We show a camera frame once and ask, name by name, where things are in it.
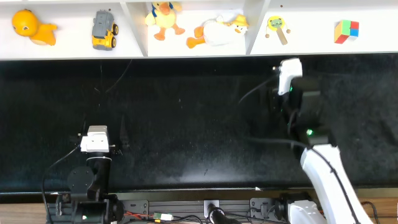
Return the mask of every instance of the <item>black tabletop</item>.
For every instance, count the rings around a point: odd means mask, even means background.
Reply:
[[[44,170],[73,149],[70,136],[122,121],[130,149],[113,158],[112,191],[310,187],[286,146],[283,122],[255,92],[285,57],[80,60],[0,63],[0,192],[38,192]],[[355,186],[398,183],[397,56],[303,56],[306,78],[322,89],[325,121]],[[50,172],[48,190],[66,190],[83,166],[75,152]]]

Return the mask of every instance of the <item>colorful cube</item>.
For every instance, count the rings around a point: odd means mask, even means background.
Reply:
[[[335,43],[342,44],[348,38],[356,39],[359,36],[359,22],[340,21],[335,28]]]

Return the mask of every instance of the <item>blue vest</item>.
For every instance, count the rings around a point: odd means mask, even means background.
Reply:
[[[169,2],[169,6],[170,6],[171,9],[174,8],[174,7],[173,7],[173,4],[172,4],[171,2]],[[156,17],[157,17],[157,14],[156,14],[155,10],[156,10],[156,8],[155,8],[155,6],[152,4],[152,15],[154,15],[154,17],[156,18]]]

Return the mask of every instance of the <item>wooden floor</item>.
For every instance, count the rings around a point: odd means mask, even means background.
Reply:
[[[360,201],[372,202],[379,215],[381,224],[398,223],[397,198],[360,198]],[[364,205],[369,216],[373,216],[370,205]],[[45,223],[45,210],[41,203],[32,204],[0,204],[0,224],[43,224]]]

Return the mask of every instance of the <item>toy truck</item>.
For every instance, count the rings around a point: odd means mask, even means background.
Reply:
[[[116,46],[119,27],[114,23],[113,15],[107,11],[98,11],[94,18],[93,47],[97,50],[112,50]]]

